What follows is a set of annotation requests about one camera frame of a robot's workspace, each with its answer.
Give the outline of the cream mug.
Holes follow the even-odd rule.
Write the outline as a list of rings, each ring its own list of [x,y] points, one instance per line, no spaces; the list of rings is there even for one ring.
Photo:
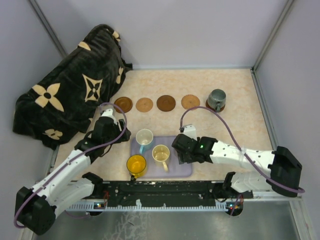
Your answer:
[[[163,168],[165,172],[169,172],[170,150],[166,145],[156,145],[152,150],[152,158],[157,167]]]

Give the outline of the black floral blanket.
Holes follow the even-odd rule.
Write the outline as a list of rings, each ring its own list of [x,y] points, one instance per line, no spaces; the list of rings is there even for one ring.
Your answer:
[[[85,133],[97,107],[108,102],[133,67],[122,58],[121,37],[95,26],[40,82],[16,101],[12,130],[55,149]]]

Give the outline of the grey-green mug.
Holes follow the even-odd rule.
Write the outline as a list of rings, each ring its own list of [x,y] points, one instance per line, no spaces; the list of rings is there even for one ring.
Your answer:
[[[207,98],[207,104],[211,109],[219,113],[224,110],[226,99],[227,95],[223,90],[214,89]]]

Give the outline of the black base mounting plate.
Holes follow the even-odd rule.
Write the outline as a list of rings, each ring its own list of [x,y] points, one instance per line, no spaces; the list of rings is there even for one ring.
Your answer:
[[[108,207],[213,207],[216,200],[236,199],[239,193],[222,181],[105,181],[85,200],[106,200]]]

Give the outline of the yellow mug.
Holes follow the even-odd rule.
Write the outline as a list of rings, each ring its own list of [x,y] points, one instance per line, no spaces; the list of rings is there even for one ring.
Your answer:
[[[130,180],[135,181],[147,173],[147,161],[142,155],[135,154],[127,160],[126,168],[130,174]]]

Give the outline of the lavender plastic tray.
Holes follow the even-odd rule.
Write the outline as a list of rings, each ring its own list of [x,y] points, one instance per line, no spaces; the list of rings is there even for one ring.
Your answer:
[[[192,174],[192,165],[190,163],[179,164],[178,154],[172,147],[174,136],[153,136],[153,146],[144,154],[139,153],[140,146],[136,142],[136,138],[132,140],[130,156],[142,155],[147,163],[147,172],[145,178],[172,178],[172,177],[188,177]],[[170,150],[169,172],[165,172],[162,167],[156,166],[152,157],[152,150],[157,145],[165,145]]]

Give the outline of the light woven coaster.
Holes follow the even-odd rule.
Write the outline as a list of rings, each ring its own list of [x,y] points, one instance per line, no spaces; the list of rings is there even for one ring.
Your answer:
[[[200,103],[200,99],[193,94],[187,94],[181,99],[181,105],[185,110],[200,106]]]

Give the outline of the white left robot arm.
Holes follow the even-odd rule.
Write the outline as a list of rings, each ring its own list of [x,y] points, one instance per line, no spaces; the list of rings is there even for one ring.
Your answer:
[[[43,235],[72,204],[103,195],[103,179],[94,173],[85,173],[75,183],[71,181],[102,157],[106,147],[129,141],[128,120],[116,119],[114,111],[114,108],[102,111],[93,130],[76,144],[61,165],[33,187],[22,187],[17,192],[13,220],[17,228]]]

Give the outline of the dark brown round coaster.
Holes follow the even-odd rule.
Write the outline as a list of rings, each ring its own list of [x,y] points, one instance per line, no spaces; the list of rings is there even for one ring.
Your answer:
[[[175,108],[176,101],[171,95],[162,95],[157,99],[156,105],[159,110],[170,112]]]

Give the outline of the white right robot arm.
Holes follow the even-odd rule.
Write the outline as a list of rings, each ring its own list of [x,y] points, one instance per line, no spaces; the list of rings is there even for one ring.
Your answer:
[[[249,191],[274,191],[295,198],[299,188],[302,165],[291,151],[283,146],[276,150],[238,148],[213,137],[198,137],[196,128],[185,125],[171,146],[180,164],[211,163],[234,165],[245,172],[229,172],[223,192],[229,198]]]

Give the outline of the grey aluminium frame rail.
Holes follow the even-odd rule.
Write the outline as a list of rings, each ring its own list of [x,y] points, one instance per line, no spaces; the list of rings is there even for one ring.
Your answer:
[[[290,14],[294,4],[295,4],[295,0],[287,0],[283,10],[281,11],[277,21],[275,22],[274,27],[272,28],[262,50],[260,51],[257,60],[255,61],[254,65],[251,68],[251,72],[253,74],[255,74],[257,72],[257,70],[259,69],[262,61],[264,60],[264,58],[266,57],[266,54],[268,53],[270,47],[273,44],[273,41],[275,40],[279,30],[281,29],[284,21],[286,20],[286,18],[288,17],[288,15]]]

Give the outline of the white and blue mug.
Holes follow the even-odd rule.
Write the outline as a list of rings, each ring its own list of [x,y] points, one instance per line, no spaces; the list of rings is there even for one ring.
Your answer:
[[[137,132],[135,140],[139,145],[139,153],[143,155],[153,147],[154,135],[149,129],[141,129]]]

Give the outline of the dark brown wooden coaster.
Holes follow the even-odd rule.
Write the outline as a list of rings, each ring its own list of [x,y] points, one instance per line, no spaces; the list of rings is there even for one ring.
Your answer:
[[[206,106],[207,108],[213,110],[213,111],[216,112],[216,113],[222,112],[222,111],[225,109],[225,107],[226,107],[226,105],[223,105],[223,106],[220,108],[220,110],[214,109],[214,108],[212,108],[212,107],[209,105],[208,99],[207,99],[206,102],[205,102],[205,106]]]

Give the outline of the light wooden coaster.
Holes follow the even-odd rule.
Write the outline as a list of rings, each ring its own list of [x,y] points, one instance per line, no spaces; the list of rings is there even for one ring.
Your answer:
[[[142,97],[136,102],[136,109],[139,112],[146,113],[153,108],[153,101],[148,97]]]

